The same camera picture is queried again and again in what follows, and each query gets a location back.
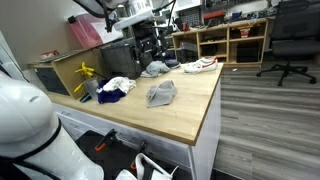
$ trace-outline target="desk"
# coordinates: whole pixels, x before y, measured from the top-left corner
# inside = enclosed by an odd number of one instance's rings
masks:
[[[154,156],[179,165],[194,180],[209,180],[221,127],[222,67],[219,63],[215,71],[196,75],[184,74],[181,67],[158,78],[139,78],[137,87],[114,104],[80,103],[57,94],[49,97],[60,119],[70,126],[81,130],[87,124],[101,134],[115,129],[119,139],[133,146],[146,140]],[[150,87],[166,80],[178,89],[173,102],[147,108]]]

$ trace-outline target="gray floor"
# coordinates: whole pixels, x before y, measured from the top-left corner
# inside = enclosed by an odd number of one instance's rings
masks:
[[[307,65],[320,81],[320,66]],[[280,73],[258,71],[224,69],[214,168],[243,179],[320,179],[320,82],[289,75],[278,87]]]

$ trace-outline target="shelving unit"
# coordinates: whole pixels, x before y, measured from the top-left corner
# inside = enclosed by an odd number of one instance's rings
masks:
[[[172,37],[175,50],[180,48],[181,42],[197,45],[198,58],[216,56],[219,62],[225,63],[225,67],[260,67],[263,61],[267,27],[267,19],[261,18],[222,24],[207,29],[173,33]],[[249,36],[242,38],[238,28],[250,28]],[[247,59],[242,57],[246,53],[238,54],[241,46],[253,44],[253,42],[257,46],[250,47],[252,51],[248,51]]]
[[[229,42],[254,41],[259,39],[264,39],[264,36],[230,39]]]

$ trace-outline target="purple cloth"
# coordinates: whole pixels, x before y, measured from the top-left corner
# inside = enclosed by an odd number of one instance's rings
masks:
[[[103,88],[105,84],[107,84],[111,79],[108,80],[102,80],[99,83],[99,88]],[[119,88],[114,91],[102,91],[101,93],[98,93],[98,102],[100,104],[103,103],[115,103],[120,100],[120,98],[126,96],[126,93],[122,92]]]

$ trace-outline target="box on shelf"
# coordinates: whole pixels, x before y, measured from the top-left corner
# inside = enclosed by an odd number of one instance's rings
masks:
[[[247,31],[247,34],[245,36],[242,36],[241,31],[244,31],[244,29],[249,29],[249,31]],[[254,27],[244,26],[244,27],[232,28],[230,30],[230,38],[237,39],[237,38],[258,36],[258,32],[259,32],[259,26],[254,26]]]
[[[178,49],[176,50],[177,61],[181,63],[194,62],[198,59],[198,53],[194,51]]]
[[[224,22],[224,16],[225,12],[223,10],[204,14],[204,24],[210,27],[217,26]]]
[[[181,42],[180,43],[180,48],[184,49],[184,50],[197,52],[197,45],[189,43],[189,42]]]

